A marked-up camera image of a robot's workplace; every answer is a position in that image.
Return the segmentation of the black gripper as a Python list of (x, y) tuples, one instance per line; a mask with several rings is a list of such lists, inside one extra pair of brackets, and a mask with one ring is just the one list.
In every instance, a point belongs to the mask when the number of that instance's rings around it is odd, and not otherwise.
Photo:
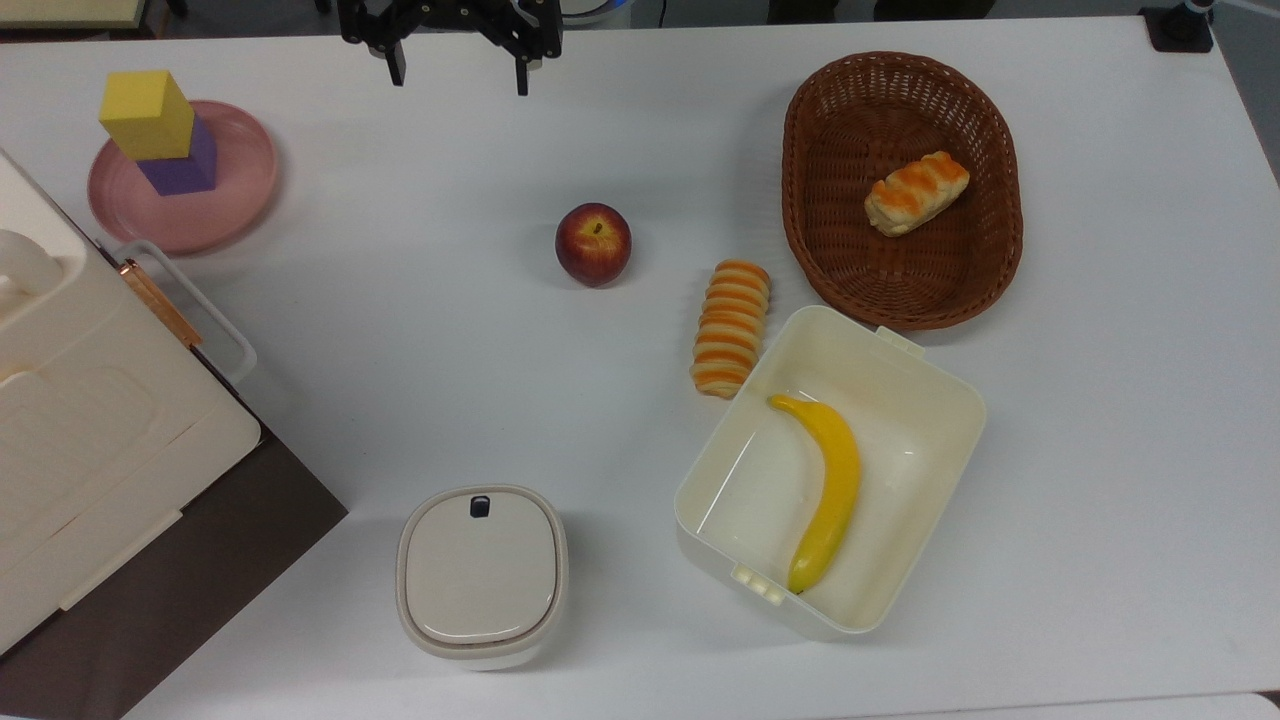
[(390, 81), (404, 86), (406, 59), (401, 41), (420, 28), (479, 33), (515, 58), (516, 91), (529, 96), (529, 56), (559, 56), (563, 15), (558, 1), (385, 1), (372, 10), (366, 1), (339, 1), (340, 36), (385, 55)]

